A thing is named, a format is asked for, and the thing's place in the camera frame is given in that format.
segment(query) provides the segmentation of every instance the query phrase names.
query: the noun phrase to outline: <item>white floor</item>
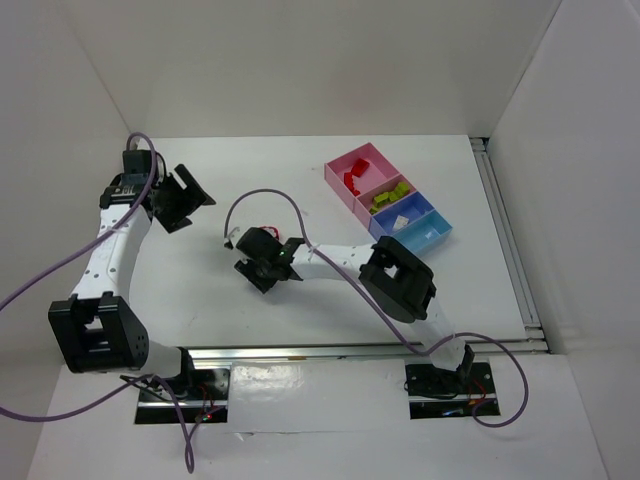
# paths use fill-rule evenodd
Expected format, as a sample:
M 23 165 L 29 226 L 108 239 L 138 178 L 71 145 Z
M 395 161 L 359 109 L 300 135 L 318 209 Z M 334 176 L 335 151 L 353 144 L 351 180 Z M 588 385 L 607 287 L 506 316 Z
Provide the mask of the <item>white floor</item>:
M 130 389 L 90 413 L 45 424 L 29 480 L 606 480 L 565 357 L 519 358 L 531 385 L 529 407 L 519 421 L 500 430 L 480 427 L 472 419 L 409 420 L 408 406 L 402 418 L 392 412 L 396 419 L 389 424 L 376 398 L 369 395 L 371 405 L 365 403 L 362 409 L 382 419 L 365 429 L 345 422 L 332 432 L 237 434 L 232 432 L 246 430 L 231 423 L 204 426 L 195 436 L 196 471 L 190 476 L 180 428 L 134 425 L 137 391 Z M 324 365 L 331 370 L 336 362 Z M 493 357 L 491 363 L 502 412 L 509 415 L 522 400 L 522 382 L 506 357 Z M 322 365 L 316 364 L 316 370 Z M 378 373 L 383 378 L 385 369 L 393 375 L 395 366 L 388 365 L 380 362 Z M 49 413 L 85 405 L 120 383 L 115 374 L 72 375 L 63 368 Z M 367 397 L 365 384 L 340 383 L 346 404 L 351 397 Z M 387 388 L 391 393 L 402 387 L 391 382 Z M 306 408 L 302 403 L 293 405 L 291 399 L 279 403 L 286 394 L 284 390 L 265 394 L 272 418 L 286 420 L 288 412 Z M 317 422 L 333 418 L 331 410 L 322 408 L 311 415 Z
M 371 141 L 453 225 L 424 260 L 458 331 L 499 339 L 525 331 L 495 226 L 465 136 L 158 139 L 170 168 L 184 163 L 218 205 L 172 235 L 154 223 L 136 266 L 131 306 L 154 340 L 168 345 L 322 345 L 394 342 L 384 324 L 342 282 L 287 282 L 260 294 L 223 248 L 232 201 L 255 188 L 281 189 L 299 203 L 313 240 L 357 245 L 372 238 L 323 178 L 323 164 Z M 288 203 L 245 200 L 232 226 L 275 225 L 298 236 Z

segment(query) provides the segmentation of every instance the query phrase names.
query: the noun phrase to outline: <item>green block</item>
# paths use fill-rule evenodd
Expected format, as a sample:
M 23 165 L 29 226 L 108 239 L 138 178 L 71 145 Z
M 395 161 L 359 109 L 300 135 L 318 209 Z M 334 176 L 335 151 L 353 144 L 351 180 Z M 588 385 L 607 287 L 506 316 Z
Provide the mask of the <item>green block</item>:
M 373 197 L 373 206 L 376 208 L 380 208 L 387 203 L 389 203 L 389 192 L 384 192 Z
M 394 193 L 398 196 L 399 199 L 406 196 L 410 190 L 411 188 L 409 187 L 407 182 L 398 182 L 396 188 L 393 189 Z

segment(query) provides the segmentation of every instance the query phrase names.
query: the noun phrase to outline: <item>wall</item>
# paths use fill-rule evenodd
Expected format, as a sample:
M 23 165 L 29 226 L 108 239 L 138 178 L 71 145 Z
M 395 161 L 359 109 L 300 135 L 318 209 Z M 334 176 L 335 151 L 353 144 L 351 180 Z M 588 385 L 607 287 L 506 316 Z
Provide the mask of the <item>wall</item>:
M 94 237 L 127 130 L 55 2 L 0 14 L 0 297 Z M 0 404 L 44 414 L 61 357 L 47 321 L 77 263 L 2 312 Z M 41 425 L 0 418 L 2 478 L 25 478 Z
M 63 0 L 156 137 L 488 136 L 559 0 Z
M 489 144 L 549 337 L 613 480 L 640 421 L 640 1 L 564 0 Z

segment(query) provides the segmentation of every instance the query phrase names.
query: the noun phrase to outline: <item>blue compartment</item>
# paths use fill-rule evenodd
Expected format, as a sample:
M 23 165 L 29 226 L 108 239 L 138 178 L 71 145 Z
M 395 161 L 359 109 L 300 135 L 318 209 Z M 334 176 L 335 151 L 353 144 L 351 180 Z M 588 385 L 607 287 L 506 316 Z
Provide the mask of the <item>blue compartment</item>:
M 394 231 L 393 225 L 398 215 L 408 218 L 409 224 Z M 374 215 L 369 224 L 369 233 L 376 240 L 383 235 L 391 235 L 411 252 L 421 255 L 444 240 L 451 228 L 426 198 L 414 192 Z

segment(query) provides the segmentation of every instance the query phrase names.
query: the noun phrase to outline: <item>purple cable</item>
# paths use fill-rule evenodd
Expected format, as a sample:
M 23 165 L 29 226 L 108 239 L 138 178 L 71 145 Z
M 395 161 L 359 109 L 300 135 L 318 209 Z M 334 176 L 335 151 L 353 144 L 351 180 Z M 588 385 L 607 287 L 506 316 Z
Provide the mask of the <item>purple cable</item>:
M 140 195 L 138 196 L 136 201 L 133 203 L 133 205 L 131 205 L 131 208 L 129 209 L 129 211 L 127 211 L 127 213 L 125 213 L 125 215 L 113 227 L 111 227 L 111 229 L 107 230 L 98 238 L 88 243 L 77 252 L 72 253 L 67 258 L 60 260 L 58 263 L 42 271 L 41 273 L 33 277 L 31 280 L 28 280 L 24 285 L 19 287 L 15 292 L 13 292 L 11 295 L 5 298 L 2 302 L 0 302 L 0 312 L 4 310 L 7 307 L 7 305 L 13 302 L 16 298 L 18 298 L 24 292 L 29 290 L 32 286 L 34 286 L 40 280 L 48 277 L 53 272 L 71 263 L 72 261 L 74 261 L 78 257 L 81 257 L 85 253 L 88 253 L 93 249 L 95 249 L 98 245 L 100 245 L 107 238 L 113 235 L 122 225 L 124 225 L 135 213 L 138 207 L 142 205 L 142 202 L 145 200 L 145 198 L 149 194 L 149 191 L 151 190 L 151 186 L 153 185 L 153 181 L 154 181 L 156 172 L 158 170 L 158 158 L 157 158 L 158 154 L 156 152 L 155 147 L 153 146 L 153 142 L 151 141 L 151 139 L 148 136 L 146 136 L 144 133 L 140 133 L 140 132 L 134 132 L 131 135 L 129 135 L 129 138 L 127 139 L 127 150 L 131 149 L 131 142 L 136 137 L 142 138 L 149 145 L 149 150 L 151 151 L 151 172 L 149 174 L 149 179 L 147 180 L 147 183 L 145 183 L 144 188 L 142 189 L 142 192 L 140 192 Z M 153 378 L 160 385 L 162 385 L 162 387 L 169 393 L 169 396 L 173 401 L 176 412 L 178 414 L 178 420 L 180 421 L 180 426 L 182 427 L 182 434 L 184 435 L 184 439 L 185 439 L 185 463 L 187 465 L 187 470 L 189 471 L 189 473 L 193 473 L 193 470 L 195 468 L 195 459 L 193 455 L 193 447 L 191 445 L 191 437 L 189 435 L 189 432 L 187 431 L 187 425 L 184 421 L 184 416 L 182 415 L 182 410 L 180 409 L 180 404 L 178 403 L 178 399 L 175 393 L 173 392 L 173 390 L 171 389 L 171 387 L 169 386 L 169 384 L 167 384 L 167 382 L 165 382 L 162 378 L 152 374 L 143 375 L 141 377 L 137 377 L 132 380 L 129 380 L 124 385 L 107 393 L 106 395 L 104 395 L 103 397 L 100 397 L 98 400 L 90 403 L 89 405 L 78 408 L 71 412 L 61 413 L 58 415 L 51 415 L 51 416 L 32 416 L 32 415 L 23 415 L 21 413 L 12 412 L 0 406 L 0 415 L 11 418 L 13 420 L 19 420 L 21 422 L 30 422 L 30 423 L 47 423 L 47 422 L 56 422 L 58 420 L 65 420 L 67 418 L 75 417 L 76 415 L 80 415 L 81 413 L 87 412 L 92 408 L 95 408 L 98 405 L 101 405 L 102 403 L 106 402 L 107 400 L 114 397 L 118 393 L 122 392 L 127 387 L 130 387 L 135 383 L 141 382 L 143 380 L 147 380 L 149 378 Z
M 387 317 L 387 315 L 382 311 L 382 309 L 378 306 L 378 304 L 369 295 L 367 295 L 367 293 L 360 287 L 360 285 L 358 285 L 358 283 L 355 280 L 353 280 L 333 260 L 331 260 L 328 256 L 326 256 L 324 253 L 322 253 L 320 250 L 318 250 L 317 248 L 315 248 L 313 246 L 313 244 L 311 243 L 311 240 L 307 236 L 307 230 L 306 230 L 306 228 L 304 226 L 304 220 L 302 219 L 302 213 L 300 212 L 300 208 L 298 207 L 296 202 L 293 200 L 293 198 L 291 198 L 286 193 L 284 193 L 284 192 L 282 192 L 280 190 L 273 189 L 273 188 L 259 188 L 259 189 L 256 189 L 256 190 L 251 190 L 250 192 L 247 192 L 247 193 L 245 193 L 243 195 L 240 195 L 240 197 L 238 197 L 238 199 L 236 199 L 236 201 L 233 202 L 233 204 L 231 204 L 231 208 L 229 208 L 229 212 L 227 213 L 227 218 L 224 221 L 224 238 L 227 238 L 227 236 L 229 234 L 229 222 L 231 220 L 231 214 L 233 213 L 233 210 L 236 208 L 236 206 L 242 200 L 244 200 L 245 198 L 247 198 L 247 197 L 249 197 L 251 195 L 255 195 L 257 193 L 275 193 L 276 195 L 280 195 L 281 197 L 284 197 L 289 201 L 289 203 L 291 204 L 291 206 L 293 207 L 293 209 L 296 212 L 296 215 L 298 217 L 298 223 L 300 224 L 300 232 L 302 234 L 302 239 L 307 244 L 307 246 L 309 248 L 313 249 L 314 252 L 316 253 L 316 255 L 318 255 L 325 262 L 327 262 L 331 266 L 331 268 L 333 268 L 347 283 L 349 283 L 349 285 L 351 285 L 355 289 L 356 292 L 358 292 L 358 294 L 365 300 L 365 302 L 367 302 L 369 304 L 369 306 L 371 308 L 373 308 L 373 310 L 378 314 L 378 316 L 387 325 L 387 327 L 389 327 L 389 329 L 393 332 L 393 334 L 396 336 L 396 338 L 398 340 L 400 340 L 400 343 L 402 343 L 402 345 L 404 345 L 412 353 L 415 353 L 416 355 L 420 355 L 420 356 L 423 356 L 423 357 L 428 357 L 433 352 L 435 352 L 438 348 L 440 348 L 442 345 L 444 345 L 445 343 L 453 340 L 456 337 L 474 337 L 474 338 L 479 338 L 479 339 L 484 340 L 486 342 L 493 343 L 498 348 L 500 348 L 504 353 L 506 353 L 507 356 L 511 359 L 511 361 L 514 363 L 514 365 L 518 369 L 518 373 L 520 373 L 520 377 L 522 377 L 522 384 L 524 386 L 524 397 L 523 397 L 523 400 L 522 400 L 522 404 L 520 405 L 520 408 L 518 409 L 518 411 L 511 418 L 508 418 L 504 422 L 487 423 L 487 422 L 485 422 L 483 420 L 480 420 L 480 418 L 477 415 L 478 408 L 480 408 L 481 406 L 485 405 L 488 402 L 492 402 L 493 401 L 492 399 L 486 399 L 483 402 L 480 402 L 480 403 L 476 404 L 473 407 L 473 409 L 471 410 L 471 415 L 473 416 L 473 419 L 476 422 L 478 422 L 480 425 L 482 425 L 484 427 L 488 427 L 488 428 L 506 427 L 507 425 L 511 425 L 518 418 L 520 418 L 522 413 L 527 408 L 527 404 L 529 403 L 529 381 L 527 380 L 527 375 L 524 373 L 524 370 L 522 369 L 522 366 L 520 365 L 520 362 L 518 362 L 518 359 L 515 357 L 515 355 L 513 355 L 513 353 L 511 353 L 509 351 L 509 349 L 507 349 L 507 347 L 505 347 L 498 340 L 495 340 L 495 339 L 493 339 L 491 337 L 487 337 L 486 335 L 482 335 L 480 333 L 461 332 L 461 333 L 458 333 L 458 334 L 450 335 L 448 337 L 444 337 L 443 339 L 438 341 L 435 345 L 433 345 L 428 350 L 424 350 L 423 351 L 423 350 L 417 349 L 415 346 L 413 346 L 411 344 L 411 342 L 409 342 L 409 340 L 407 340 L 402 335 L 400 330 L 398 330 L 396 328 L 396 326 L 389 319 L 389 317 Z

